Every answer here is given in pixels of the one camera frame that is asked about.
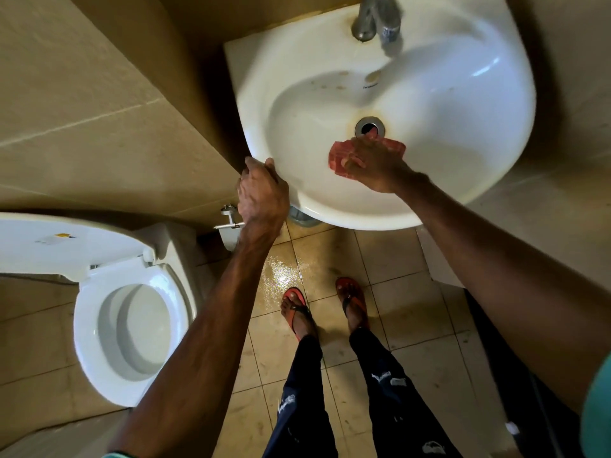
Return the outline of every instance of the sink basin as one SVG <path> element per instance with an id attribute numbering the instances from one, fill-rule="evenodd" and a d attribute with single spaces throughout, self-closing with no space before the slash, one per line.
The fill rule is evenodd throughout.
<path id="1" fill-rule="evenodd" d="M 225 44 L 252 155 L 276 160 L 291 203 L 358 230 L 419 225 L 396 196 L 327 167 L 366 116 L 407 145 L 404 160 L 468 203 L 508 172 L 535 114 L 535 88 L 505 0 L 398 0 L 401 39 L 384 50 L 350 25 L 358 6 Z"/>

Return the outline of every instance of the hand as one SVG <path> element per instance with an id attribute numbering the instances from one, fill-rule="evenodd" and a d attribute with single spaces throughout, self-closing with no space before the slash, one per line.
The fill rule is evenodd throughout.
<path id="1" fill-rule="evenodd" d="M 391 153 L 386 146 L 376 140 L 365 137 L 352 138 L 352 144 L 355 147 L 355 156 L 362 163 L 346 158 L 341 161 L 341 165 L 357 181 L 374 191 L 394 193 L 402 178 L 415 173 L 401 157 Z"/>
<path id="2" fill-rule="evenodd" d="M 288 184 L 278 176 L 274 160 L 265 164 L 247 157 L 238 181 L 238 212 L 244 222 L 278 236 L 288 215 Z"/>

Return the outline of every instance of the white toilet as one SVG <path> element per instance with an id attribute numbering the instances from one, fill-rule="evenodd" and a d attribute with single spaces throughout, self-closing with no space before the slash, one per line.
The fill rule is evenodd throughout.
<path id="1" fill-rule="evenodd" d="M 91 384 L 135 406 L 201 306 L 195 231 L 138 231 L 50 215 L 0 212 L 0 273 L 59 274 L 79 283 L 74 345 Z"/>

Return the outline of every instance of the flip-flop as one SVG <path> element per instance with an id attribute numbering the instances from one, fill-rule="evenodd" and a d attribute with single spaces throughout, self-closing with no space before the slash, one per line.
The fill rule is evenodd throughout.
<path id="1" fill-rule="evenodd" d="M 300 341 L 301 338 L 297 336 L 297 333 L 295 333 L 295 330 L 293 329 L 293 320 L 295 318 L 295 312 L 298 311 L 298 312 L 303 313 L 305 315 L 305 318 L 314 324 L 315 328 L 316 328 L 316 323 L 314 323 L 312 312 L 310 312 L 310 309 L 307 307 L 306 299 L 299 288 L 288 288 L 286 291 L 284 291 L 284 294 L 282 295 L 282 300 L 284 300 L 285 297 L 289 297 L 291 295 L 291 292 L 294 292 L 297 295 L 297 298 L 301 302 L 301 305 L 295 305 L 294 303 L 291 302 L 291 307 L 289 309 L 287 321 L 288 321 L 288 325 L 291 327 L 291 330 L 293 330 L 295 337 L 297 338 L 298 341 Z"/>
<path id="2" fill-rule="evenodd" d="M 348 304 L 350 304 L 350 302 L 354 302 L 361 308 L 365 316 L 367 316 L 367 304 L 365 303 L 365 294 L 363 294 L 363 289 L 361 288 L 361 285 L 357 283 L 356 280 L 347 277 L 338 278 L 335 281 L 335 292 L 337 292 L 337 297 L 340 296 L 339 287 L 341 286 L 342 289 L 346 289 L 348 284 L 352 284 L 356 288 L 356 293 L 349 293 L 346 298 L 341 301 L 341 308 L 344 310 L 344 314 L 346 313 Z M 361 326 L 363 326 L 363 328 L 370 329 L 369 318 L 365 318 L 365 321 Z"/>

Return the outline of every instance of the chrome faucet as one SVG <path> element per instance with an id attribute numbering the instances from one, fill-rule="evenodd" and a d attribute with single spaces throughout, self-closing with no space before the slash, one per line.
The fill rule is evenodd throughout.
<path id="1" fill-rule="evenodd" d="M 397 0 L 361 0 L 359 16 L 352 24 L 352 35 L 360 41 L 380 36 L 382 45 L 399 38 L 401 9 Z"/>

